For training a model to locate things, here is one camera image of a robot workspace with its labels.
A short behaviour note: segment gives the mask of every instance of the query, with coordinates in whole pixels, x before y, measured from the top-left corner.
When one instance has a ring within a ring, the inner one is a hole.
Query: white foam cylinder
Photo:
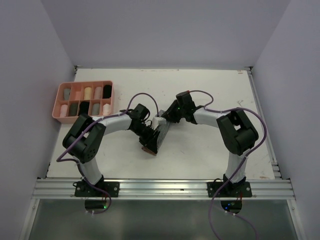
[[[111,106],[110,104],[106,103],[105,105],[103,105],[102,115],[106,116],[106,115],[109,115],[110,113],[111,113]]]

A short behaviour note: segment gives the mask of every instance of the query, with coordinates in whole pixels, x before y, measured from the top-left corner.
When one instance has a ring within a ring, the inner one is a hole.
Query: glass panel
[[[221,208],[220,202],[215,205]],[[209,201],[114,200],[105,213],[85,213],[84,200],[41,200],[30,240],[212,240]],[[240,215],[256,227],[260,240],[297,240],[287,201],[243,201]],[[254,240],[241,219],[213,209],[223,240]]]

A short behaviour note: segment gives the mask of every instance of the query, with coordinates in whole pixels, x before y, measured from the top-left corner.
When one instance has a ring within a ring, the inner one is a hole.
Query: white table surface
[[[151,94],[159,108],[166,110],[176,94],[186,90],[211,93],[211,109],[224,110],[246,107],[257,112],[256,103],[246,71],[203,69],[79,69],[75,81],[106,81],[114,84],[114,112],[126,109],[131,97],[140,92]],[[192,93],[196,105],[204,105],[210,98]],[[131,106],[145,105],[151,116],[156,114],[153,101],[138,96]],[[261,124],[253,115],[248,117],[263,136]],[[62,141],[71,124],[62,124],[51,164],[49,178],[80,177],[73,162],[56,162],[65,150]],[[220,131],[206,125],[194,125],[182,120],[172,124],[157,156],[141,150],[139,137],[131,131],[106,135],[96,155],[97,164],[105,178],[135,179],[215,179],[227,169],[228,150]],[[266,143],[252,153],[246,165],[247,179],[275,179]]]

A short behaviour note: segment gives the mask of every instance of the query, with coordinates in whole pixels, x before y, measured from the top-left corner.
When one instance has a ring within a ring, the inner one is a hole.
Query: white wall
[[[292,0],[253,68],[280,170],[320,239],[320,1]]]
[[[51,112],[73,66],[39,0],[0,1],[0,239],[18,239],[59,123]]]
[[[253,66],[290,0],[42,0],[74,65]]]

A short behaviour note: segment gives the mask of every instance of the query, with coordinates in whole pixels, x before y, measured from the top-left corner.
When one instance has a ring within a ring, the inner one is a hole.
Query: foam cylinder
[[[74,117],[77,116],[77,112],[78,112],[78,103],[71,103],[70,107],[69,107],[69,117]]]
[[[91,87],[86,87],[85,89],[84,89],[84,96],[83,96],[83,99],[84,100],[90,100],[90,98],[91,98]]]
[[[93,95],[93,99],[100,99],[102,95],[102,87],[101,86],[97,86],[94,90],[94,95]]]
[[[80,105],[79,105],[79,114],[78,114],[78,116],[80,116],[81,114],[88,114],[89,105],[90,105],[90,103],[88,101],[81,102]]]
[[[103,87],[103,98],[104,99],[109,99],[111,98],[111,92],[112,92],[112,86],[110,85],[105,85]]]
[[[70,88],[63,89],[63,100],[68,101],[70,98]]]
[[[65,116],[67,116],[67,109],[68,109],[68,105],[67,104],[61,105],[60,118],[64,118]]]
[[[100,103],[95,103],[92,106],[91,115],[99,115],[100,113]]]
[[[105,105],[103,105],[102,115],[106,116],[106,115],[109,115],[110,113],[111,113],[111,106],[110,104],[106,103]]]

